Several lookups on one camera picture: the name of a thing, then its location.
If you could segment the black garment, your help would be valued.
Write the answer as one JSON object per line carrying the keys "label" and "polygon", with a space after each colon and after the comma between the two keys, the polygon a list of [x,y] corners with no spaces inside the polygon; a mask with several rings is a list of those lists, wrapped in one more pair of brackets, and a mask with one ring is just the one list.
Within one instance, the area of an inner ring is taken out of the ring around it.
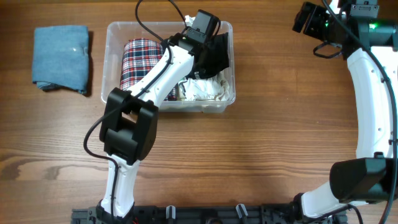
{"label": "black garment", "polygon": [[229,33],[217,35],[209,41],[192,69],[194,79],[208,79],[229,67],[228,55]]}

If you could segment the white t-shirt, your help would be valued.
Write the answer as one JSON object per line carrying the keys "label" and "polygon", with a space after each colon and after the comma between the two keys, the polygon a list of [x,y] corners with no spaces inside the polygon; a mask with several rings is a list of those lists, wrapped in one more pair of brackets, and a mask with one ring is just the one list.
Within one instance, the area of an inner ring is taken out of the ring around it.
{"label": "white t-shirt", "polygon": [[182,101],[226,101],[230,98],[230,90],[224,72],[208,79],[184,78],[178,82]]}

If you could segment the plaid shirt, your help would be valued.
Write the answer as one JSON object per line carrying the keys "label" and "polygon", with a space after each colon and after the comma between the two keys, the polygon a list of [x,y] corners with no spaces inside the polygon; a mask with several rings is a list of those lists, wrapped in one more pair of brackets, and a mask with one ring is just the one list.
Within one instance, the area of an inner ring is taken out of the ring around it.
{"label": "plaid shirt", "polygon": [[141,81],[159,62],[165,50],[160,43],[145,38],[124,45],[119,88],[127,91]]}

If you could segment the blue denim cloth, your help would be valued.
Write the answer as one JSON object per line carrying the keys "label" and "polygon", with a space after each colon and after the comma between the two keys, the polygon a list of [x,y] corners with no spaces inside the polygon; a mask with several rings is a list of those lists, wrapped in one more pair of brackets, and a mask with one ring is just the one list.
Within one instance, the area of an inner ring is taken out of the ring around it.
{"label": "blue denim cloth", "polygon": [[38,27],[34,31],[32,83],[43,91],[87,93],[89,33],[86,26]]}

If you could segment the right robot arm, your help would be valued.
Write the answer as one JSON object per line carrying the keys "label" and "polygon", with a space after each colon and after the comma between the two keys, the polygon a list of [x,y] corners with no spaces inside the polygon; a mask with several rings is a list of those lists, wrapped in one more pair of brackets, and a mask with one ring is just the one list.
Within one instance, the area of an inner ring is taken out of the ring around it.
{"label": "right robot arm", "polygon": [[381,19],[376,1],[303,3],[293,30],[338,49],[354,85],[356,157],[332,165],[328,181],[299,194],[297,219],[317,222],[346,209],[397,199],[397,22]]}

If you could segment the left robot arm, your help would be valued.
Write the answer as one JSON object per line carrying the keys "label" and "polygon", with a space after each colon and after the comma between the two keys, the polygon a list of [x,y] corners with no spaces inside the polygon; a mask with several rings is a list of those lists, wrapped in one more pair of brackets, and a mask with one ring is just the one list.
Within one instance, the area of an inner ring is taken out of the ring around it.
{"label": "left robot arm", "polygon": [[130,89],[108,95],[100,126],[108,162],[106,193],[96,206],[102,223],[127,223],[134,208],[133,187],[140,162],[157,134],[159,107],[175,85],[193,71],[206,43],[217,35],[220,19],[198,10],[192,25],[165,42],[165,53],[150,72]]}

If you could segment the clear plastic storage container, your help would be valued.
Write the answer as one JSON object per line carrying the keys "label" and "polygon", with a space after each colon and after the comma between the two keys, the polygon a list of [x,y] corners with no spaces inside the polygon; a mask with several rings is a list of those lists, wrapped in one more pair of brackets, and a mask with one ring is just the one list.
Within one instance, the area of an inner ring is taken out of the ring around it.
{"label": "clear plastic storage container", "polygon": [[[163,38],[168,38],[182,31],[184,28],[182,22],[145,22],[144,25]],[[223,21],[221,22],[219,33],[228,33],[229,67],[224,69],[224,77],[229,83],[228,99],[224,101],[165,101],[161,104],[159,111],[222,113],[227,106],[234,103],[236,99],[236,85],[233,26],[229,22]],[[112,22],[108,26],[101,88],[101,99],[103,103],[107,101],[111,90],[120,85],[124,45],[128,43],[129,40],[141,37],[158,41],[152,34],[144,30],[138,22]]]}

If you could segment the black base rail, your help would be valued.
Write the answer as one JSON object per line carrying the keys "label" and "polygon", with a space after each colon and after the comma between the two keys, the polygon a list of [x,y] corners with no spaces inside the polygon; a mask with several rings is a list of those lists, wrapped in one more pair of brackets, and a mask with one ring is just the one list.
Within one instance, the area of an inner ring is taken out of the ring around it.
{"label": "black base rail", "polygon": [[168,207],[135,206],[126,218],[111,219],[99,207],[73,209],[72,224],[84,223],[309,223],[300,220],[298,207],[293,204],[264,204],[245,206],[240,203],[229,207]]}

